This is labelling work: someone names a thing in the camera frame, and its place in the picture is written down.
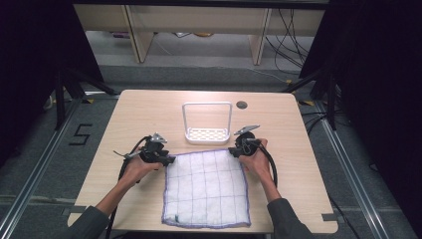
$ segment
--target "white towel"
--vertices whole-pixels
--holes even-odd
[[[163,223],[215,229],[251,225],[248,184],[229,150],[176,155],[165,178]]]

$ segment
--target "aluminum rail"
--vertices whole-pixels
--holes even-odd
[[[74,115],[74,112],[81,104],[81,102],[82,100],[78,99],[73,99],[71,102],[67,111],[68,116],[66,117],[66,120],[62,123],[62,126],[54,132],[52,138],[47,144],[47,147],[44,149],[43,154],[32,170],[30,176],[26,180],[25,185],[19,192],[12,206],[9,208],[6,216],[3,217],[0,223],[0,238],[10,238],[12,235],[15,227],[19,222],[19,219],[21,218],[26,206],[28,205],[28,202],[31,200],[32,194],[40,183],[44,172],[46,171],[54,153],[56,152],[64,132],[66,131],[72,116]]]
[[[324,107],[321,102],[316,102],[316,108],[320,113],[324,112]],[[350,158],[348,157],[337,132],[331,129],[331,126],[326,119],[322,119],[321,122],[374,238],[390,238],[381,217],[369,198],[369,195],[367,194],[352,162],[350,161]]]

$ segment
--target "small round object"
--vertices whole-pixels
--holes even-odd
[[[241,109],[241,110],[244,110],[248,107],[248,104],[246,102],[239,101],[239,102],[236,103],[236,107]]]
[[[211,37],[213,33],[194,33],[198,37]]]

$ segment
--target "wooden table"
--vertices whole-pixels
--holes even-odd
[[[248,107],[238,109],[236,103]],[[186,102],[231,102],[231,137],[222,145],[194,145],[186,141],[182,105]],[[279,176],[279,190],[300,220],[313,233],[334,233],[333,214],[297,102],[293,95],[275,93],[124,91],[114,109],[90,171],[76,201],[77,206],[96,205],[115,185],[122,157],[144,136],[155,132],[165,137],[165,149],[182,153],[234,146],[233,132],[259,124],[256,137],[266,138]],[[249,184],[251,227],[229,229],[184,229],[161,224],[164,169],[153,171],[132,188],[118,207],[114,229],[147,231],[197,231],[272,233],[264,190],[254,175],[246,172]],[[71,225],[81,214],[72,213]]]

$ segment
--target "cable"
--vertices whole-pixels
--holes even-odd
[[[320,116],[319,116],[319,117],[312,118],[312,119],[310,119],[310,120],[306,121],[306,122],[305,122],[305,125],[307,125],[308,123],[310,123],[310,122],[312,122],[312,121],[314,121],[314,120],[317,120],[317,119],[319,119],[319,118],[320,118]]]
[[[297,67],[301,68],[302,64],[295,61],[293,58],[289,57],[288,55],[286,55],[285,53],[280,51],[280,46],[278,48],[276,48],[273,43],[270,41],[270,39],[268,39],[268,37],[265,37],[267,42],[270,44],[270,46],[273,48],[273,50],[276,52],[276,56],[277,54],[282,56],[283,58],[285,58],[286,60],[288,60],[289,62],[293,63],[294,65],[296,65]]]
[[[344,114],[344,112],[342,110],[335,110],[334,112],[337,113],[337,114]],[[320,115],[320,114],[328,114],[328,112],[302,113],[301,116]]]
[[[310,135],[310,134],[311,134],[311,131],[313,130],[314,126],[315,126],[315,125],[317,125],[317,123],[318,123],[320,120],[322,120],[322,119],[326,118],[326,116],[327,116],[327,114],[324,114],[323,116],[320,116],[320,117],[317,117],[317,118],[313,119],[313,120],[315,120],[315,121],[314,121],[314,122],[311,124],[311,126],[307,129],[307,133],[308,133],[308,135]]]
[[[282,73],[286,73],[286,74],[291,74],[291,75],[298,75],[298,73],[290,73],[290,72],[286,72],[286,71],[283,71],[282,69],[280,69],[279,68],[279,65],[277,65],[277,55],[282,55],[283,56],[283,53],[281,53],[281,52],[278,52],[278,49],[276,49],[271,43],[270,43],[270,45],[273,47],[273,50],[276,52],[276,54],[274,55],[274,65],[276,66],[276,68],[280,71],[280,72],[282,72]]]
[[[251,141],[250,144],[252,144],[253,146],[258,147],[264,153],[264,155],[266,156],[266,158],[267,158],[268,162],[270,163],[270,166],[271,166],[271,168],[273,170],[273,181],[274,181],[274,184],[277,187],[278,184],[279,184],[279,177],[277,175],[276,164],[274,163],[274,160],[271,157],[270,153],[267,151],[267,149],[261,143],[260,144],[256,144],[256,143],[254,143],[254,142]]]
[[[283,45],[287,50],[289,50],[289,51],[291,51],[291,52],[294,52],[294,53],[297,53],[298,55],[299,55],[299,58],[301,59],[301,61],[302,61],[302,63],[305,61],[305,59],[304,59],[304,56],[306,57],[306,55],[304,55],[304,54],[302,54],[302,52],[301,52],[301,50],[299,49],[299,48],[302,48],[306,53],[308,53],[308,51],[304,48],[304,47],[302,47],[302,45],[298,42],[298,40],[296,39],[296,30],[295,30],[295,23],[294,23],[294,15],[295,15],[295,10],[294,9],[291,9],[291,21],[290,21],[290,23],[289,23],[289,26],[287,25],[287,23],[286,23],[286,21],[285,21],[285,19],[284,19],[284,17],[283,17],[283,14],[282,14],[282,11],[281,11],[281,9],[278,9],[279,10],[279,15],[280,15],[280,17],[281,17],[281,19],[282,19],[282,21],[283,21],[283,24],[285,25],[285,28],[286,28],[286,34],[285,34],[285,37],[283,38],[283,41],[280,41],[279,40],[279,38],[277,38],[277,40],[279,40],[279,42],[280,42],[280,44],[281,45]],[[288,48],[288,47],[286,47],[283,43],[284,43],[284,41],[285,41],[285,39],[286,39],[286,37],[287,36],[290,36],[290,38],[291,38],[291,40],[292,40],[292,42],[293,42],[293,44],[295,45],[295,47],[296,47],[296,51],[294,51],[294,50],[292,50],[292,49],[290,49],[290,48]]]
[[[135,146],[134,146],[134,148],[131,150],[131,152],[130,152],[130,154],[132,154],[132,153],[134,153],[136,150],[137,150],[137,148],[139,147],[139,145],[144,141],[144,140],[146,140],[147,138],[149,138],[149,136],[145,136],[145,137],[143,137]],[[123,161],[123,164],[121,165],[121,169],[120,169],[120,173],[118,174],[118,180],[120,180],[122,177],[123,177],[123,175],[124,175],[124,171],[126,170],[126,167],[127,167],[127,165],[129,164],[129,162],[130,162],[130,159],[124,159],[124,161]],[[112,212],[112,214],[111,214],[111,217],[109,218],[109,224],[108,224],[108,227],[107,227],[107,229],[106,229],[106,234],[105,234],[105,238],[106,239],[108,239],[109,238],[109,235],[110,235],[110,233],[111,233],[111,228],[112,228],[112,225],[113,225],[113,223],[114,223],[114,218],[115,218],[115,214],[117,213],[117,207],[114,209],[114,211]]]
[[[342,218],[344,219],[345,223],[347,223],[348,227],[350,227],[351,231],[353,232],[354,236],[357,239],[360,239],[359,235],[357,234],[356,230],[354,229],[354,227],[351,225],[351,223],[347,220],[347,217],[345,217],[344,213],[341,211],[340,207],[337,205],[337,203],[335,203],[334,199],[332,199],[332,197],[330,195],[328,195],[329,201],[332,202],[332,204],[334,204],[335,208],[337,208],[338,212],[341,214]]]

